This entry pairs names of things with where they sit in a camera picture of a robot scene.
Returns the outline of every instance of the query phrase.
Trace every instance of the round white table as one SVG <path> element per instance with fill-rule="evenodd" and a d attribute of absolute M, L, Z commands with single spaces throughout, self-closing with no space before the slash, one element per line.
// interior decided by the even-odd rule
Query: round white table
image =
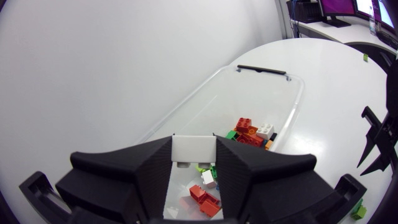
<path fill-rule="evenodd" d="M 383 120 L 386 110 L 386 73 L 371 59 L 344 44 L 321 39 L 288 39 L 269 43 L 237 58 L 231 65 L 283 70 L 304 80 L 302 104 L 284 145 L 276 152 L 313 154 L 315 171 L 332 187 L 351 174 L 368 191 L 362 220 L 345 217 L 343 223 L 366 223 L 379 206 L 392 171 L 359 176 L 379 155 L 375 147 L 356 168 L 366 144 L 369 123 L 361 117 L 365 106 Z"/>

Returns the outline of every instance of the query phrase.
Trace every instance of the transparent plastic box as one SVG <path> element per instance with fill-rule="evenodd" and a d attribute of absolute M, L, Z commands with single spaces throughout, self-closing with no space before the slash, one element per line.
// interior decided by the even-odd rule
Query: transparent plastic box
<path fill-rule="evenodd" d="M 270 151 L 280 148 L 299 110 L 304 82 L 294 75 L 277 75 L 234 66 L 223 67 L 188 95 L 139 142 L 178 135 L 226 136 L 238 119 L 251 118 L 253 126 L 273 124 L 278 133 Z M 164 218 L 209 219 L 190 198 L 189 188 L 198 184 L 220 198 L 216 189 L 207 189 L 191 164 L 179 169 L 173 164 L 164 209 Z M 214 219 L 223 218 L 219 212 Z"/>

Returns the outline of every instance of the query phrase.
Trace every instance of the white table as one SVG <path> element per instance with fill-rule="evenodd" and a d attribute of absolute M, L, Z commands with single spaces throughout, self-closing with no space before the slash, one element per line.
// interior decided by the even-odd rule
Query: white table
<path fill-rule="evenodd" d="M 313 22 L 313 23 L 298 23 L 299 29 L 308 29 L 327 39 L 337 41 L 343 44 L 368 44 L 376 47 L 381 47 L 384 50 L 391 52 L 396 55 L 397 51 L 387 44 L 381 42 L 378 37 L 370 34 L 369 22 L 364 24 L 358 21 L 359 18 L 342 19 L 349 22 L 351 26 L 348 27 L 334 27 L 324 22 Z"/>
<path fill-rule="evenodd" d="M 377 209 L 391 181 L 392 171 L 359 176 L 379 155 L 377 148 L 357 169 L 370 125 L 361 118 L 369 106 L 379 119 L 387 113 L 386 74 L 372 60 L 346 45 L 322 39 L 288 39 L 245 53 L 231 63 L 284 70 L 305 82 L 301 108 L 287 142 L 277 152 L 317 157 L 315 171 L 332 187 L 349 173 L 368 191 L 365 218 L 343 223 L 366 223 Z"/>

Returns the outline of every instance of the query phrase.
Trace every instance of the green lego piece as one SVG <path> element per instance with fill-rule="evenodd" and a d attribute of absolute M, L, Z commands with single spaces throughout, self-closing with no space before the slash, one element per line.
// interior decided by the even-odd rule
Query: green lego piece
<path fill-rule="evenodd" d="M 361 200 L 359 200 L 359 202 L 354 206 L 352 213 L 356 213 L 359 209 L 359 207 L 362 205 L 363 202 L 363 198 L 361 198 Z"/>
<path fill-rule="evenodd" d="M 197 171 L 199 171 L 201 173 L 204 171 L 208 171 L 208 169 L 200 168 L 199 165 L 195 166 L 195 168 L 197 169 Z"/>
<path fill-rule="evenodd" d="M 363 217 L 365 217 L 365 214 L 366 214 L 366 208 L 361 205 L 361 206 L 359 206 L 359 209 L 357 212 L 351 214 L 351 217 L 355 220 L 360 220 Z"/>
<path fill-rule="evenodd" d="M 226 137 L 225 138 L 228 138 L 228 139 L 230 139 L 230 140 L 236 140 L 235 139 L 235 135 L 236 135 L 236 131 L 229 131 L 229 133 L 226 135 Z"/>
<path fill-rule="evenodd" d="M 217 170 L 216 170 L 216 167 L 215 167 L 215 166 L 211 166 L 211 167 L 210 167 L 210 170 L 211 170 L 211 174 L 212 174 L 213 178 L 214 178 L 214 179 L 217 178 Z"/>

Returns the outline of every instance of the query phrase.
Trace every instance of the white wall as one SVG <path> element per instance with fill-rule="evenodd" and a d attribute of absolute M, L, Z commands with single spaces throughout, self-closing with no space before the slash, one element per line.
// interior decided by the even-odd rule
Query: white wall
<path fill-rule="evenodd" d="M 55 184 L 74 151 L 133 145 L 207 76 L 281 39 L 275 1 L 8 0 L 0 13 L 0 189 Z"/>

